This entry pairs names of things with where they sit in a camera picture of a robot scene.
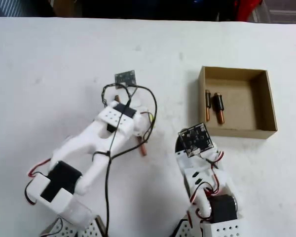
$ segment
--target cardboard box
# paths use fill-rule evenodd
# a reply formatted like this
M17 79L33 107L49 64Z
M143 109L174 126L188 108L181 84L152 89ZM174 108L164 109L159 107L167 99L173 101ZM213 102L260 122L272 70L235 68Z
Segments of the cardboard box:
M199 118L212 136L266 139L277 131L275 112L267 71L202 67L199 75ZM206 122L205 90L222 95L224 124L210 109Z

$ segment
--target mounting plate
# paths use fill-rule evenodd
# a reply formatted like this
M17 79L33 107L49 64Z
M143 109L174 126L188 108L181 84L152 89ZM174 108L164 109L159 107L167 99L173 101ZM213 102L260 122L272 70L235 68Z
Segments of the mounting plate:
M65 219L63 220L63 227L61 229L61 220L57 219L51 230L44 234L53 234L58 232L60 229L61 231L57 234L51 235L53 237L103 237L103 230L101 232L100 227L98 226L96 220L93 220L89 227L84 231L78 230L72 224L70 224Z
M188 157L198 155L214 147L204 123L178 133Z
M124 86L136 85L135 71L128 71L124 73L115 74L115 83L123 84ZM117 85L116 89L122 88L122 86Z

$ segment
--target white tabletop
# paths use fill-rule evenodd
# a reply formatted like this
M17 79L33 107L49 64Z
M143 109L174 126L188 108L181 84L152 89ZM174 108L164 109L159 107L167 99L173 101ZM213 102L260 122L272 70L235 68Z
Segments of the white tabletop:
M82 131L103 108L102 87L129 70L159 111L148 156L113 162L110 236L168 236L188 207L173 152L177 132L198 122L203 65L268 70L279 131L214 141L247 236L296 236L296 25L58 18L0 18L0 236L37 236L54 220L26 203L26 173ZM104 174L83 200L105 222Z

